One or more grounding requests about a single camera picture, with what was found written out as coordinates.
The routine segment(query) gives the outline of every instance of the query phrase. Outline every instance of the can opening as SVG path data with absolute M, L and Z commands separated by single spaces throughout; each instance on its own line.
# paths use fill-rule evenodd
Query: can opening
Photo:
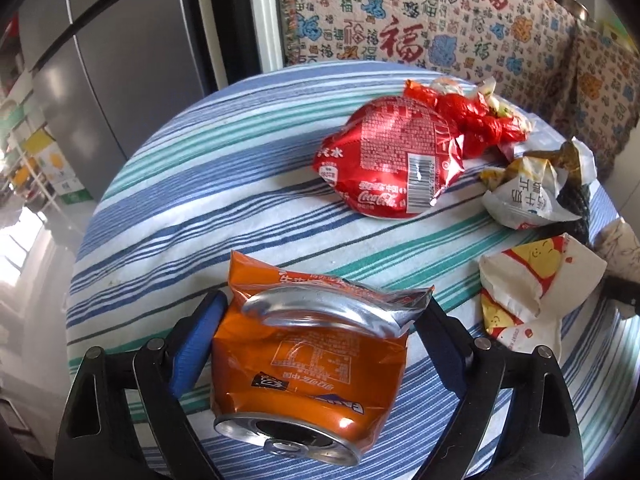
M 301 428 L 295 424 L 278 422 L 276 420 L 258 420 L 255 427 L 277 440 L 298 442 L 309 447 L 324 447 L 334 443 L 332 439 L 309 428 Z

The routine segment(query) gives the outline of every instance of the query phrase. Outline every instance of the can pull tab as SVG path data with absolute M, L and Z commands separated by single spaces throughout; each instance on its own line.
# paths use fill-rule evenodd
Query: can pull tab
M 304 458 L 309 448 L 297 442 L 270 438 L 264 443 L 264 450 L 274 455 L 287 456 L 289 458 Z

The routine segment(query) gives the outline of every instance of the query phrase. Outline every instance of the metal screw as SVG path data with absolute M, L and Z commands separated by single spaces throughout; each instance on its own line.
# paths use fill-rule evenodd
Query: metal screw
M 551 348 L 544 345 L 538 347 L 538 354 L 545 359 L 549 359 L 554 356 L 554 353 L 551 351 Z
M 99 346 L 92 346 L 86 351 L 84 357 L 86 357 L 87 359 L 95 359 L 97 357 L 100 357 L 100 354 L 102 354 L 102 348 Z
M 489 341 L 485 337 L 476 337 L 474 339 L 474 344 L 481 350 L 488 350 L 489 348 L 491 348 L 491 341 Z
M 161 337 L 155 337 L 146 342 L 146 347 L 149 350 L 159 350 L 164 346 L 164 339 Z

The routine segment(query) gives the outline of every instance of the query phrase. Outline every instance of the table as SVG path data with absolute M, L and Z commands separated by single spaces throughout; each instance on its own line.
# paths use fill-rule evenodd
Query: table
M 231 249 L 374 286 L 433 284 L 441 306 L 480 333 L 479 256 L 536 237 L 504 228 L 484 211 L 477 172 L 485 161 L 466 162 L 466 173 L 436 207 L 402 222 L 353 212 L 310 168 L 321 139 L 361 104 L 400 93 L 407 78 L 437 76 L 380 62 L 295 66 L 223 89 L 162 127 L 113 181 L 79 250 L 66 314 L 71 373 L 90 346 L 120 352 L 166 335 L 206 288 L 225 285 Z M 548 128 L 540 120 L 537 127 Z M 592 237 L 617 216 L 597 182 L 591 215 Z M 640 318 L 620 321 L 595 300 L 564 320 L 561 366 L 587 468 L 628 411 L 640 370 L 639 332 Z M 216 436 L 209 385 L 207 365 L 180 402 L 228 479 L 411 478 L 456 403 L 411 335 L 404 381 L 379 441 L 357 468 L 338 468 Z M 488 465 L 509 394 L 500 396 L 474 472 Z M 166 472 L 136 392 L 129 402 L 149 464 Z

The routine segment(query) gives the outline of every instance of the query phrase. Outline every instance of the tile floor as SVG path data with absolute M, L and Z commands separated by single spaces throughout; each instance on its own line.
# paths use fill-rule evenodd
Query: tile floor
M 0 396 L 11 400 L 49 457 L 71 386 L 66 295 L 95 206 L 85 202 L 64 208 L 78 231 L 55 211 L 47 212 L 15 285 L 0 282 Z

